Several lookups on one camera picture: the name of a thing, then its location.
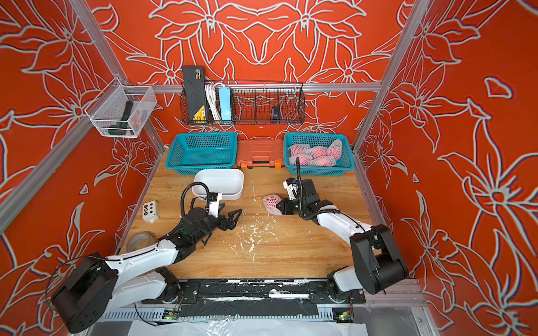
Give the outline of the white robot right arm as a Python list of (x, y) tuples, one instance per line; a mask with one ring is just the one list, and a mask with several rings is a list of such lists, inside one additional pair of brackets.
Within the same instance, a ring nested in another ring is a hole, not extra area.
[(329, 200), (321, 200), (310, 179), (288, 178), (283, 186), (288, 197), (277, 200), (278, 214), (312, 221), (351, 248), (353, 264), (328, 275), (331, 297), (356, 290), (374, 295), (408, 278), (409, 269), (386, 225), (362, 223)]

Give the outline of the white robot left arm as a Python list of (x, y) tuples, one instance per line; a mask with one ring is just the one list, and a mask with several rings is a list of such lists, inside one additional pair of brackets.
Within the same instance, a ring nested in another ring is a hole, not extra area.
[(189, 257), (216, 230), (234, 230), (241, 209), (226, 216), (194, 208), (157, 243), (130, 253), (87, 255), (52, 295), (52, 305), (70, 333), (91, 327), (107, 312), (142, 300), (170, 302), (181, 292), (168, 266)]

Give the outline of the teal basket with netted apples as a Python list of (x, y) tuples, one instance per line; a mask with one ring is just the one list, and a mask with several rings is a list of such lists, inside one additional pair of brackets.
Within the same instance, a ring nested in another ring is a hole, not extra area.
[(292, 175), (343, 176), (354, 169), (352, 150), (342, 134), (287, 133), (284, 136), (284, 163)]

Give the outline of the white plastic tray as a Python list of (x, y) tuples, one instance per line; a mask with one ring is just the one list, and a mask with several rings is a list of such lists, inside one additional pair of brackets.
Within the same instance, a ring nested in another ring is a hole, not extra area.
[(222, 200), (239, 200), (242, 197), (245, 175), (239, 169), (203, 169), (194, 182), (204, 183), (211, 192), (221, 193)]

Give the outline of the white button control box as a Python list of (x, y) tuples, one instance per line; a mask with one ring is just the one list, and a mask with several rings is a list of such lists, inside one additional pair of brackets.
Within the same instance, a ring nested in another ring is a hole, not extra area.
[(156, 200), (146, 202), (142, 206), (142, 220), (147, 223), (154, 223), (159, 219), (159, 205)]

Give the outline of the clear tape roll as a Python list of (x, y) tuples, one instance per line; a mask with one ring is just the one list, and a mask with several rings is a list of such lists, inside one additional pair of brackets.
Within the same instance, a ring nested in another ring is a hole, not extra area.
[(133, 235), (128, 241), (126, 246), (126, 251), (128, 253), (144, 249), (148, 246), (154, 245), (156, 239), (149, 232), (140, 232), (136, 235)]

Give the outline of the orange plastic tool case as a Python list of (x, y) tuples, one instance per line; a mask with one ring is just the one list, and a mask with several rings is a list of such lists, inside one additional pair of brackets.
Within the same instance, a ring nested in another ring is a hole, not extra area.
[(283, 140), (248, 139), (238, 141), (236, 166), (239, 169), (284, 167)]

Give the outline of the teal empty basket left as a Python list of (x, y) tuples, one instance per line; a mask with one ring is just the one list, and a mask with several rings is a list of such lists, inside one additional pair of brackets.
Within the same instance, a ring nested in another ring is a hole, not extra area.
[(204, 169), (230, 169), (235, 165), (237, 152), (238, 135), (234, 132), (178, 134), (165, 167), (180, 175), (196, 175)]

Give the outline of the small dark blue object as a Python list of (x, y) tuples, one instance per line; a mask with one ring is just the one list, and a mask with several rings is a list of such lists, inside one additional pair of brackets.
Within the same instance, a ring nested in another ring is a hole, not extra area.
[(281, 120), (281, 109), (280, 109), (280, 106), (273, 106), (272, 107), (272, 112), (271, 112), (271, 124), (272, 125), (277, 125), (280, 120)]

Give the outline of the light blue flat box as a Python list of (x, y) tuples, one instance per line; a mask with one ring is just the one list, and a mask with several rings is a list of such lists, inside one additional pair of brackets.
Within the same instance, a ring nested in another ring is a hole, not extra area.
[(231, 109), (231, 89), (227, 87), (219, 88), (219, 103), (221, 109), (221, 120), (225, 122), (232, 121)]

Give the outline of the black box with yellow label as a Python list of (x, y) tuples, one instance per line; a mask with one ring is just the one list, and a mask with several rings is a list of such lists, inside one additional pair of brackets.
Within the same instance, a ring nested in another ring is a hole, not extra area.
[(195, 124), (206, 123), (207, 100), (204, 68), (200, 66), (185, 66), (182, 72), (189, 121)]

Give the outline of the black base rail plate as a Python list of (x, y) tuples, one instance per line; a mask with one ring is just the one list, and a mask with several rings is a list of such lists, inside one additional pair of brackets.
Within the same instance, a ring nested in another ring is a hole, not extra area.
[(145, 299), (140, 305), (163, 307), (179, 318), (320, 318), (349, 311), (366, 298), (363, 290), (332, 295), (325, 278), (181, 279), (171, 302)]

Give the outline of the clear acrylic wall box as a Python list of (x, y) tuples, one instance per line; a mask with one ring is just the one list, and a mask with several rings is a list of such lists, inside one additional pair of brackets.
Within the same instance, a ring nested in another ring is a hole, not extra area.
[[(126, 102), (133, 101), (127, 132), (125, 135), (112, 136), (109, 126), (121, 119)], [(148, 85), (125, 85), (118, 78), (110, 81), (84, 109), (93, 127), (103, 137), (134, 139), (142, 129), (157, 105), (154, 89)]]

